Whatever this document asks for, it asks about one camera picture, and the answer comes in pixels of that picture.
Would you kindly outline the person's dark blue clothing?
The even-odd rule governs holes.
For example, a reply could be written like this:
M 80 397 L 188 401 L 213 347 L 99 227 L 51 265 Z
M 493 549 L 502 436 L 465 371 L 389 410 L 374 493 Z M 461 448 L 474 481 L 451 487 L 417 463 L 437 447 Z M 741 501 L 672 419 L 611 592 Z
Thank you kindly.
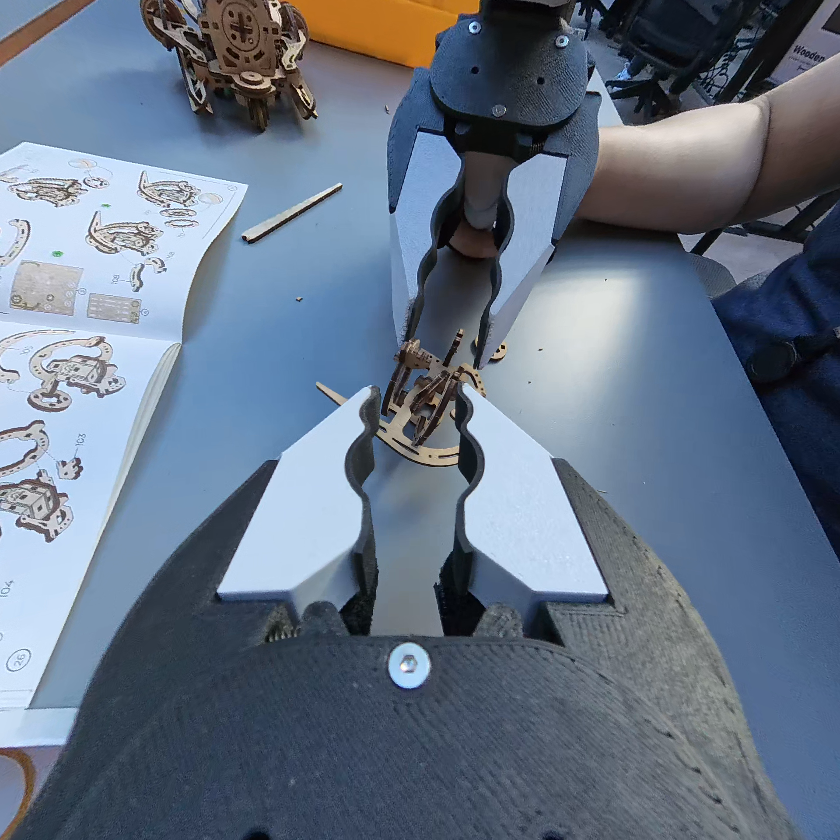
M 839 205 L 803 251 L 712 303 L 742 364 L 774 342 L 839 325 Z M 835 553 L 839 552 L 838 346 L 757 393 Z

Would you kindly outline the group of orange rubber bands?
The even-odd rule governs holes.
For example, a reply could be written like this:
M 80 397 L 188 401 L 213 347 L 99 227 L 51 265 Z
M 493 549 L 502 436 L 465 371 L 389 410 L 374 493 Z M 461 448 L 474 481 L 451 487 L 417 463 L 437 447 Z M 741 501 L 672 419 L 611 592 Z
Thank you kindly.
M 1 835 L 1 839 L 9 839 L 14 834 L 18 825 L 23 821 L 29 805 L 34 798 L 36 787 L 36 768 L 30 755 L 22 749 L 1 749 L 1 756 L 16 762 L 24 777 L 23 797 L 13 819 Z

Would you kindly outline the person's right hand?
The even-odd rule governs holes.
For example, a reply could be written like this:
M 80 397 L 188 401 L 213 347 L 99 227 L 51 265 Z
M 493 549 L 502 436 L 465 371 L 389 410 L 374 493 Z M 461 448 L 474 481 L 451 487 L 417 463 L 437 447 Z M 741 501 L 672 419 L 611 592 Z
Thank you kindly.
M 464 217 L 459 221 L 448 246 L 469 259 L 494 259 L 499 254 L 495 228 L 473 227 Z

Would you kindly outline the white printed sign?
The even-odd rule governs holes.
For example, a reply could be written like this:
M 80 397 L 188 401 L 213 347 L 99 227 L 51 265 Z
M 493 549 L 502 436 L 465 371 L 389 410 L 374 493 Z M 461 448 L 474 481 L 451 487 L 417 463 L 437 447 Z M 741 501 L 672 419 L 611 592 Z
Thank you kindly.
M 839 2 L 824 1 L 794 39 L 770 80 L 780 85 L 839 52 Z

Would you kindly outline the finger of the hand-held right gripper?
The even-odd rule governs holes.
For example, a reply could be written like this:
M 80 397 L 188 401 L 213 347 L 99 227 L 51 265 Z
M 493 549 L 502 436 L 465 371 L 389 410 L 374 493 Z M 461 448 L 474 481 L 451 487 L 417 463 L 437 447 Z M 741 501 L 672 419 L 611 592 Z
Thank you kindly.
M 411 340 L 424 308 L 446 218 L 463 198 L 464 166 L 443 135 L 419 132 L 391 214 L 392 303 L 398 344 Z
M 480 323 L 479 369 L 506 339 L 553 252 L 565 166 L 563 156 L 538 154 L 514 167 L 507 177 L 500 209 L 508 211 L 510 223 L 492 267 L 493 298 Z

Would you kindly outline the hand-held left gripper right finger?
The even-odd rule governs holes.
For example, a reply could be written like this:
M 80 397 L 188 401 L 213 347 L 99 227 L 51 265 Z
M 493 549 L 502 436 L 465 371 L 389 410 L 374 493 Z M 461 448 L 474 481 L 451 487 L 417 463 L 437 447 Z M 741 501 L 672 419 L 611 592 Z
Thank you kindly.
M 456 400 L 455 585 L 483 606 L 604 602 L 606 583 L 551 454 L 470 385 Z

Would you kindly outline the grey seat chair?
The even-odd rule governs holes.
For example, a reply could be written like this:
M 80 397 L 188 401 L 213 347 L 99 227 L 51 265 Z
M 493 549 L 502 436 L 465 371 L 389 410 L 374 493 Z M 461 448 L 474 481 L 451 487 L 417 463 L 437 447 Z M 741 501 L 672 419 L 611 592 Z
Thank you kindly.
M 788 217 L 782 223 L 759 219 L 744 224 L 715 228 L 703 234 L 692 246 L 689 255 L 708 297 L 710 299 L 719 297 L 737 285 L 737 281 L 728 268 L 706 256 L 708 249 L 714 246 L 720 236 L 761 237 L 801 246 L 814 226 L 838 204 L 838 199 L 839 190 L 834 190 L 812 199 L 803 207 L 795 205 L 796 213 L 792 213 L 792 210 L 783 211 L 783 214 L 787 214 Z

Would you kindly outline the open instruction booklet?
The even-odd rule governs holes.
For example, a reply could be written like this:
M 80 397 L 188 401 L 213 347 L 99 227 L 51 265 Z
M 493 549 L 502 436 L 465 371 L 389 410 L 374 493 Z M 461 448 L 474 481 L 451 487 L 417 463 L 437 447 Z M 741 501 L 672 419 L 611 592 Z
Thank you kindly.
M 1 159 L 1 707 L 46 671 L 246 185 L 21 143 Z

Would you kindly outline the large assembled wooden model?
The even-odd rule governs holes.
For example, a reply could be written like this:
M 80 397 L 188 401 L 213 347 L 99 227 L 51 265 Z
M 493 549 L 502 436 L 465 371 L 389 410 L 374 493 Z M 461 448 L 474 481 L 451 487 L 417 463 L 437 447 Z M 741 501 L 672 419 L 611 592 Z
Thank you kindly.
M 309 40 L 300 10 L 279 1 L 141 1 L 151 35 L 179 60 L 194 112 L 213 112 L 209 93 L 235 98 L 259 131 L 281 94 L 304 119 L 318 116 L 298 63 Z

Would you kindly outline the tapered wooden stick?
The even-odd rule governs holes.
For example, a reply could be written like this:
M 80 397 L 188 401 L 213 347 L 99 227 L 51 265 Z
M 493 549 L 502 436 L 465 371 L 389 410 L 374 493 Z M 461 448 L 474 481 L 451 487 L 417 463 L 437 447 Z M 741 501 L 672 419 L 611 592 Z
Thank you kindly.
M 248 244 L 254 244 L 300 215 L 303 215 L 309 209 L 321 204 L 332 195 L 340 192 L 342 189 L 343 184 L 341 182 L 334 184 L 328 189 L 323 190 L 314 196 L 310 196 L 304 201 L 288 208 L 278 215 L 268 218 L 267 220 L 247 229 L 241 234 L 241 238 Z

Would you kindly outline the black office chair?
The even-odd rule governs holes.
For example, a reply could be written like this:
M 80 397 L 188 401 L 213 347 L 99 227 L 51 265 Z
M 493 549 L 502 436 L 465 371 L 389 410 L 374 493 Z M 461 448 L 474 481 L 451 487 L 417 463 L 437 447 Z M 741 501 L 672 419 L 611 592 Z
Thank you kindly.
M 653 74 L 646 80 L 608 80 L 611 98 L 635 98 L 634 111 L 647 121 L 675 113 L 679 95 L 740 31 L 743 10 L 741 1 L 637 2 L 622 47 L 633 54 L 633 66 L 650 67 Z

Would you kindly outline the person's right forearm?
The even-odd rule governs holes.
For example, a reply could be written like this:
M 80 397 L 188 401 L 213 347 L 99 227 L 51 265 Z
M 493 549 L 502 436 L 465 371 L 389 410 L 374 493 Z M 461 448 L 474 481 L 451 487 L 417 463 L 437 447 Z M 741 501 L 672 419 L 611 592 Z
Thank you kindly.
M 600 130 L 577 217 L 697 234 L 839 185 L 839 56 L 743 102 Z

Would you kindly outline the small wooden model assembly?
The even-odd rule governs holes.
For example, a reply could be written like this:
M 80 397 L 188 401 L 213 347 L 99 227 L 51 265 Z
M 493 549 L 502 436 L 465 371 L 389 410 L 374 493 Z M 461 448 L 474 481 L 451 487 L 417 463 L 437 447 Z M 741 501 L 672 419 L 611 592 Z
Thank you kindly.
M 442 360 L 423 350 L 419 339 L 405 341 L 394 357 L 395 369 L 382 398 L 376 435 L 397 454 L 421 466 L 448 467 L 458 463 L 458 445 L 427 445 L 445 415 L 455 417 L 449 404 L 456 397 L 458 384 L 469 384 L 483 396 L 487 393 L 476 368 L 453 362 L 463 337 L 464 330 L 458 330 Z

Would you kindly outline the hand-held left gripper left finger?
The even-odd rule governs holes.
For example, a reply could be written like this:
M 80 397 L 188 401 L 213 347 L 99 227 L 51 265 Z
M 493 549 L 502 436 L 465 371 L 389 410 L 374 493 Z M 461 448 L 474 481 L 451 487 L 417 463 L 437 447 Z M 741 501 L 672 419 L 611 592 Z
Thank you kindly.
M 303 614 L 342 609 L 372 587 L 371 505 L 362 489 L 375 465 L 380 390 L 360 389 L 287 448 L 217 589 L 226 601 L 280 601 Z

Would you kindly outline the orange yellow box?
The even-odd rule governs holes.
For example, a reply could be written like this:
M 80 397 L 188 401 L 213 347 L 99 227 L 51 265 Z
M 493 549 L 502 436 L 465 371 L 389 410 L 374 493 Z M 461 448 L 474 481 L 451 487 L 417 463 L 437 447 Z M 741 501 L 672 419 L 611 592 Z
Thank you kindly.
M 311 38 L 406 67 L 428 67 L 436 35 L 478 1 L 294 1 Z

